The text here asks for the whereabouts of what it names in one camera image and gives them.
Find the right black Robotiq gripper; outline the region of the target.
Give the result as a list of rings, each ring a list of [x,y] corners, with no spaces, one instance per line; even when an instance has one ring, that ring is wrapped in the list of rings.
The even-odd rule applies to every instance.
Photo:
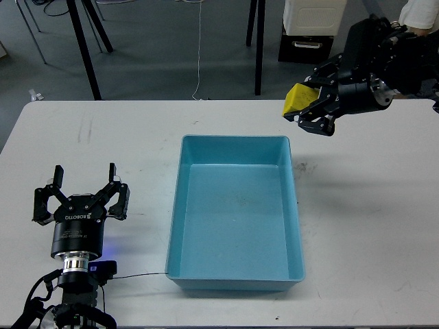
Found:
[[[369,77],[365,81],[354,84],[340,84],[338,87],[338,71],[343,53],[336,54],[328,60],[317,64],[312,74],[303,84],[310,88],[338,88],[339,110],[336,116],[346,114],[362,114],[385,110],[394,99],[394,90],[378,77]],[[332,136],[335,132],[334,118],[327,112],[326,106],[334,105],[337,96],[325,93],[318,96],[309,106],[301,111],[287,114],[284,119],[297,123],[304,131],[323,136]]]

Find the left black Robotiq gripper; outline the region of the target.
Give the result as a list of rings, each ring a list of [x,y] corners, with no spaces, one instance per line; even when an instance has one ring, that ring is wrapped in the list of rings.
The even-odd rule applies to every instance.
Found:
[[[108,183],[95,195],[83,194],[66,197],[62,191],[64,169],[56,165],[54,176],[45,187],[34,191],[32,221],[41,226],[55,220],[51,257],[69,252],[84,252],[91,259],[102,256],[104,221],[108,217],[123,221],[127,218],[130,189],[117,176],[115,163],[109,164]],[[117,201],[107,208],[114,195]],[[48,201],[55,197],[61,206],[54,214],[48,211]]]

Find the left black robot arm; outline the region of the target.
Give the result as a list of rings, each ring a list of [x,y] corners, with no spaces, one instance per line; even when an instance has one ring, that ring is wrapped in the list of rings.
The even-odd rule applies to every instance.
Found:
[[[62,260],[63,267],[38,279],[47,295],[36,297],[32,288],[13,328],[29,328],[47,315],[55,328],[116,328],[115,319],[97,308],[97,290],[113,278],[117,264],[100,257],[105,220],[127,217],[129,187],[117,177],[115,164],[110,164],[104,188],[67,197],[61,191],[63,174],[63,168],[56,166],[47,185],[36,188],[32,219],[42,226],[55,224],[51,257]]]

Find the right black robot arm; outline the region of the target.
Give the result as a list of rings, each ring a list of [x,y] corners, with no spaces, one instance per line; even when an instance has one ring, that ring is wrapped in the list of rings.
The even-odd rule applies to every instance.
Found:
[[[372,15],[349,29],[342,53],[294,85],[283,117],[306,132],[332,136],[336,119],[385,110],[397,95],[430,99],[438,109],[438,33],[417,36]]]

